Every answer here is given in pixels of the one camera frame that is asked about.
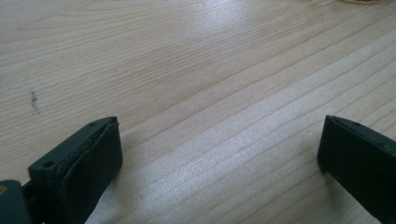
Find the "dark mark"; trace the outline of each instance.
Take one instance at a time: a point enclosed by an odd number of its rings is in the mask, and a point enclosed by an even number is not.
[[[30,102],[30,105],[33,108],[33,114],[39,114],[40,112],[38,111],[38,106],[37,106],[37,96],[35,95],[34,91],[30,91],[31,94],[31,99],[32,101]]]

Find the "wooden table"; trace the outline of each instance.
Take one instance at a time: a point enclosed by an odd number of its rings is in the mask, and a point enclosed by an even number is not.
[[[88,223],[377,223],[316,155],[325,115],[396,139],[396,2],[0,3],[1,179],[118,116]]]

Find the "black plastic piece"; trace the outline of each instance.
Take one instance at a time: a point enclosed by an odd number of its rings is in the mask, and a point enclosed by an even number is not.
[[[0,181],[0,223],[33,224],[20,182]]]
[[[396,223],[396,142],[357,122],[327,116],[318,164],[379,221]]]
[[[23,188],[1,182],[12,186],[0,195],[0,223],[84,223],[121,166],[117,118],[92,122],[34,162]],[[11,217],[31,222],[3,221]]]

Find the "wood grain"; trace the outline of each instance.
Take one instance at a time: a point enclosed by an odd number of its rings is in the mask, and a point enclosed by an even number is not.
[[[0,2],[1,179],[116,115],[88,223],[378,223],[316,155],[325,115],[396,139],[396,2]]]

